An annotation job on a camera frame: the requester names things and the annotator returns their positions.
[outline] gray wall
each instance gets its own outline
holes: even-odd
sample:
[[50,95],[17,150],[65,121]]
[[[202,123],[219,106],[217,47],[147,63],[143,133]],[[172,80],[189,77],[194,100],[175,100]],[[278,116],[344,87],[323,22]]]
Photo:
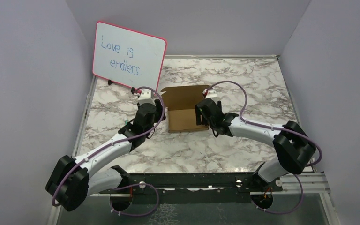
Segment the gray wall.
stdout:
[[340,220],[360,224],[360,0],[312,0],[279,62]]
[[0,225],[46,224],[45,184],[72,152],[90,67],[64,0],[0,1]]
[[90,46],[98,20],[163,37],[167,54],[280,54],[310,0],[67,0]]

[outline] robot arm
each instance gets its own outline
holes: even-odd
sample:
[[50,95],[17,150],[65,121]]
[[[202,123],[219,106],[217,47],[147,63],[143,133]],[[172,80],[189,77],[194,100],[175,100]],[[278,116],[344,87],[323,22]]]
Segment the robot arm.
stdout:
[[[152,92],[148,89],[142,89],[137,105],[135,118],[110,140],[88,153],[75,158],[63,156],[57,162],[46,184],[46,191],[52,196],[57,192],[56,200],[67,211],[76,209],[88,195],[116,188],[122,182],[123,174],[126,172],[120,167],[112,167],[104,172],[98,171],[114,159],[133,151],[144,143],[150,135],[150,133],[144,133],[153,128],[154,123],[159,121],[163,113],[160,101],[153,100]],[[71,170],[73,170],[71,174],[60,186],[59,184]]]
[[245,137],[275,148],[277,158],[263,163],[257,169],[253,175],[254,185],[264,187],[279,176],[303,172],[315,153],[315,146],[297,135],[273,129],[284,127],[306,136],[296,122],[289,121],[285,125],[280,125],[248,120],[246,123],[238,114],[222,112],[221,102],[214,90],[204,94],[205,99],[196,105],[197,124],[200,121],[198,117],[201,116],[202,124],[209,125],[215,137],[218,135]]

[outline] screw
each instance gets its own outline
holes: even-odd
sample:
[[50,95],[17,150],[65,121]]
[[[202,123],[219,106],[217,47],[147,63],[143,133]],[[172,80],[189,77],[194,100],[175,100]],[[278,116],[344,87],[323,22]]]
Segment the screw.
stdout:
[[236,186],[238,188],[240,188],[242,186],[242,181],[241,180],[237,180],[236,183],[237,183]]
[[278,187],[282,187],[282,181],[281,181],[281,180],[276,180],[276,181],[275,181],[275,184],[276,184]]
[[144,188],[145,188],[145,185],[139,185],[139,187],[140,187],[141,189],[144,189]]

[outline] open brown box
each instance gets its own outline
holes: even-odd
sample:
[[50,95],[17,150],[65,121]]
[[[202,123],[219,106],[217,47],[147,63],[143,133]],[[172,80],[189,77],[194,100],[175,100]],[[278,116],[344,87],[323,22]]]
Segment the open brown box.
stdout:
[[202,92],[209,85],[166,87],[162,99],[168,108],[166,119],[169,133],[208,130],[209,126],[197,125],[195,105],[203,100]]

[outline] marble tabletop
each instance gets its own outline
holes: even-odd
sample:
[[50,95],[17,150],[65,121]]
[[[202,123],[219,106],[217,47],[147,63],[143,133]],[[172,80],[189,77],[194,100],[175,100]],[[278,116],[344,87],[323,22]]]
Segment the marble tabletop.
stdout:
[[[245,88],[245,118],[279,124],[296,121],[277,59],[165,59],[158,89],[222,80],[235,81]],[[244,104],[242,91],[230,83],[215,89],[223,111],[239,113]],[[99,78],[77,155],[113,137],[126,119],[134,118],[136,103],[129,88],[108,85],[107,80]],[[247,138],[215,138],[211,130],[173,134],[167,130],[164,121],[151,139],[103,170],[119,165],[129,173],[249,172],[276,156],[272,147]]]

